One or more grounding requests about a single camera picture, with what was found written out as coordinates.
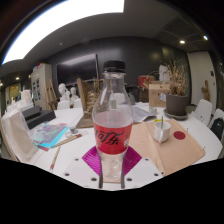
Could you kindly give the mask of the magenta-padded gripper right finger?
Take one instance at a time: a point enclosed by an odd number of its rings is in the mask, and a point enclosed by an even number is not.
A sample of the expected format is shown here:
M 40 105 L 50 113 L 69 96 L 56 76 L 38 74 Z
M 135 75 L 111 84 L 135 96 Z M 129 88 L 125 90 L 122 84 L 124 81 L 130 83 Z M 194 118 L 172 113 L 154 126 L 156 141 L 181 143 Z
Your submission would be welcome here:
M 162 178 L 152 160 L 141 157 L 132 147 L 128 147 L 122 163 L 121 188 L 140 188 Z

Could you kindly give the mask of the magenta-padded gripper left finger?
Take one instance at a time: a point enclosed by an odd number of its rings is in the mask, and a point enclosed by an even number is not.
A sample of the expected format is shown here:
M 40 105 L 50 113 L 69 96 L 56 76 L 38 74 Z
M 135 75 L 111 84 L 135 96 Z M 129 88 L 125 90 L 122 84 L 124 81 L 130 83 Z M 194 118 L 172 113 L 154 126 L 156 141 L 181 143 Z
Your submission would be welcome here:
M 84 188 L 102 189 L 101 160 L 96 147 L 92 147 L 82 157 L 75 157 L 62 177 Z

